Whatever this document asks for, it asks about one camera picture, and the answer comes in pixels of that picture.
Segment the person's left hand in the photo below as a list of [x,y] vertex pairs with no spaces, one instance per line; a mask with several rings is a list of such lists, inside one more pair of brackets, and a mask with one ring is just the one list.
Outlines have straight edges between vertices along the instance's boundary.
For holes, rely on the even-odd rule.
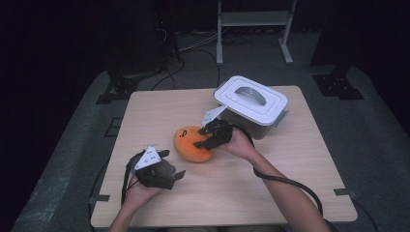
[[123,206],[130,207],[136,211],[139,207],[147,203],[153,196],[161,191],[161,188],[144,187],[142,184],[137,182],[136,176],[132,175]]

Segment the gray floor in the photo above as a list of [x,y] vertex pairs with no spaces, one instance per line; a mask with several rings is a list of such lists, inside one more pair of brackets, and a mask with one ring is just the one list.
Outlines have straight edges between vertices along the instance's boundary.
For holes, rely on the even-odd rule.
[[[232,75],[242,75],[264,85],[299,86],[335,161],[346,187],[371,214],[380,231],[410,228],[410,141],[394,115],[375,92],[369,78],[354,67],[347,78],[364,100],[341,101],[322,97],[312,76],[332,67],[313,68],[309,62],[318,34],[291,34],[289,49],[294,64],[281,55],[279,35],[254,36],[253,41],[224,47],[224,64],[218,67],[203,51],[182,54],[184,68],[174,75],[177,89],[215,88]],[[203,37],[181,35],[180,47]],[[201,49],[216,53],[215,45]],[[181,67],[175,59],[169,70]],[[151,90],[166,72],[140,82],[137,91]],[[60,139],[42,178],[13,231],[91,231],[88,202],[99,171],[109,159],[115,137],[106,137],[111,119],[122,117],[127,101],[96,104],[109,78],[96,77]],[[166,79],[156,90],[172,89]],[[103,172],[94,195],[98,193]],[[337,223],[339,231],[374,231],[365,213],[351,223]]]

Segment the hand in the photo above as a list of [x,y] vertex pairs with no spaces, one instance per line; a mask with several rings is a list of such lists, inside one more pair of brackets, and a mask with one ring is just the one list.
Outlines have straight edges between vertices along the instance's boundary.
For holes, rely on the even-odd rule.
[[132,175],[123,204],[124,207],[130,207],[135,211],[147,203],[153,196],[161,192],[161,188],[147,188],[137,181],[136,176]]
[[245,160],[249,160],[257,153],[252,144],[250,144],[248,137],[235,128],[232,131],[231,140],[228,143],[220,145],[218,148]]

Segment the white triangular marker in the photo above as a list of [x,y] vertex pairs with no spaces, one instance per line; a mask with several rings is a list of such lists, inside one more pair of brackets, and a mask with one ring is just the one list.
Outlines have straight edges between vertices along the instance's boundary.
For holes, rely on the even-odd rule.
[[150,146],[148,147],[147,151],[145,151],[144,155],[142,155],[141,159],[139,159],[134,169],[139,170],[160,161],[161,157],[160,155],[158,155],[157,150],[155,150],[154,147]]
[[227,105],[224,104],[218,108],[206,111],[204,119],[202,120],[202,127],[205,127],[208,123],[211,123],[214,119],[216,119],[226,107]]

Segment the orange object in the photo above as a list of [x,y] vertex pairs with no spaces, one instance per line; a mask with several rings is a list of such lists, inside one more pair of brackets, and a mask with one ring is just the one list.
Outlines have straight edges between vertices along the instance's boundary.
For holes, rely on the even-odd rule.
[[177,153],[185,160],[203,162],[212,157],[213,152],[205,148],[198,149],[193,143],[204,141],[211,135],[202,135],[198,131],[200,127],[184,127],[175,132],[174,147]]

